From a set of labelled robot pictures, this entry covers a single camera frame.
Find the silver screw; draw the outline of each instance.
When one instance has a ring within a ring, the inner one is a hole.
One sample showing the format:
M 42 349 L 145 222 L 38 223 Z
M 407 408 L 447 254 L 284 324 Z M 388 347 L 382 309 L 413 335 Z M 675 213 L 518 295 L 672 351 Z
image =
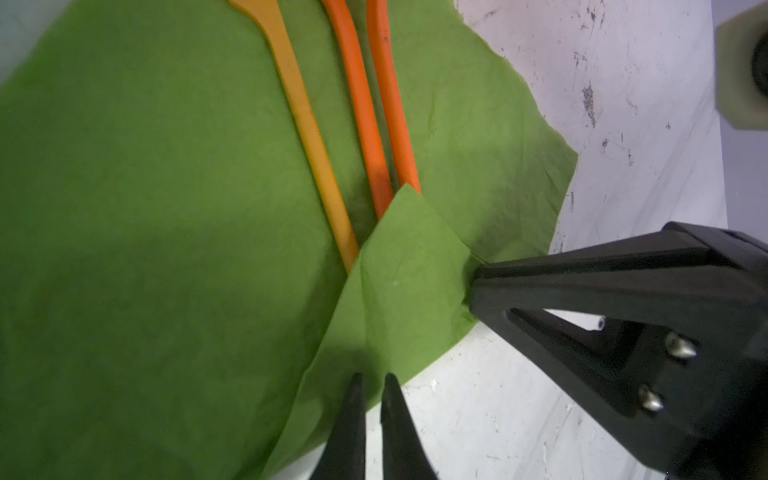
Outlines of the silver screw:
M 648 412 L 657 413 L 664 408 L 661 397 L 658 394 L 651 392 L 646 385 L 642 385 L 638 389 L 637 396 L 640 399 L 640 404 Z
M 677 335 L 675 332 L 669 332 L 667 339 L 664 340 L 664 345 L 667 347 L 667 353 L 676 359 L 688 360 L 698 354 L 696 345 L 693 342 Z

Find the white table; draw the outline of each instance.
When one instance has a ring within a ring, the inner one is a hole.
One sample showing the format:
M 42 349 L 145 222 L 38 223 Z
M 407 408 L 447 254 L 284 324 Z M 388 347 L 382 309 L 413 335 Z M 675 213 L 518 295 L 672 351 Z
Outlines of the white table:
M 0 81 L 67 4 L 0 5 Z M 709 2 L 458 0 L 457 9 L 579 153 L 552 251 L 669 220 L 726 226 Z M 663 478 L 483 325 L 404 390 L 442 480 Z M 378 417 L 369 413 L 370 479 L 382 477 Z M 277 478 L 307 478 L 319 453 Z

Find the plastic utensil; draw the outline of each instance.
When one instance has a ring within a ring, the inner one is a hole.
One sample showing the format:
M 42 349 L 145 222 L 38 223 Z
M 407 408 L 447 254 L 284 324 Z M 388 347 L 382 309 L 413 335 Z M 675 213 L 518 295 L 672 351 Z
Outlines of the plastic utensil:
M 392 202 L 392 184 L 389 181 L 389 169 L 386 165 L 379 125 L 376 123 L 376 113 L 373 110 L 366 66 L 362 62 L 355 23 L 349 14 L 345 0 L 323 0 L 323 5 L 333 24 L 344 60 L 346 80 L 355 109 L 357 131 L 360 135 L 362 155 L 366 162 L 368 182 L 371 185 L 373 205 L 376 208 L 376 216 L 381 219 Z
M 293 53 L 277 0 L 230 0 L 230 4 L 251 17 L 270 44 L 336 245 L 339 247 L 348 273 L 359 253 L 357 239 L 352 230 L 352 223 L 349 221 L 339 185 L 336 183 L 336 177 L 333 176 L 333 169 L 312 113 L 310 99 L 306 94 L 299 64 Z
M 368 41 L 371 44 L 376 78 L 379 81 L 397 178 L 401 187 L 406 183 L 411 184 L 411 187 L 421 193 L 419 172 L 416 170 L 416 159 L 413 156 L 406 113 L 402 109 L 400 88 L 397 85 L 395 62 L 392 59 L 392 40 L 389 35 L 386 0 L 368 0 L 367 15 Z

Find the yellow utensil handle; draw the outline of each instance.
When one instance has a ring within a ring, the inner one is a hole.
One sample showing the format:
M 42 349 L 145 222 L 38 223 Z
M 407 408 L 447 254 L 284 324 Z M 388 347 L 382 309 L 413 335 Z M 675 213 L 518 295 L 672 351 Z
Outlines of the yellow utensil handle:
M 336 238 L 347 273 L 352 269 L 359 253 L 352 223 L 344 206 L 336 177 L 333 175 L 320 129 L 312 113 L 299 64 L 290 44 L 283 16 L 276 0 L 230 0 L 230 3 L 251 17 L 261 28 L 272 49 L 272 54 L 283 82 L 288 104 L 293 112 L 304 151 L 323 200 L 328 221 Z

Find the screw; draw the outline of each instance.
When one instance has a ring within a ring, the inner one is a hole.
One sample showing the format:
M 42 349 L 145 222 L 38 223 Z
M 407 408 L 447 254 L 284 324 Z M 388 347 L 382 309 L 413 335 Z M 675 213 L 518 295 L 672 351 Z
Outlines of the screw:
M 651 392 L 647 385 L 641 385 L 637 390 L 637 397 L 640 399 L 640 404 L 648 412 L 658 413 L 664 408 L 664 404 L 661 402 L 661 397 Z
M 677 335 L 675 332 L 669 332 L 667 339 L 664 340 L 664 345 L 667 347 L 667 353 L 676 359 L 688 360 L 698 354 L 696 345 L 693 342 Z

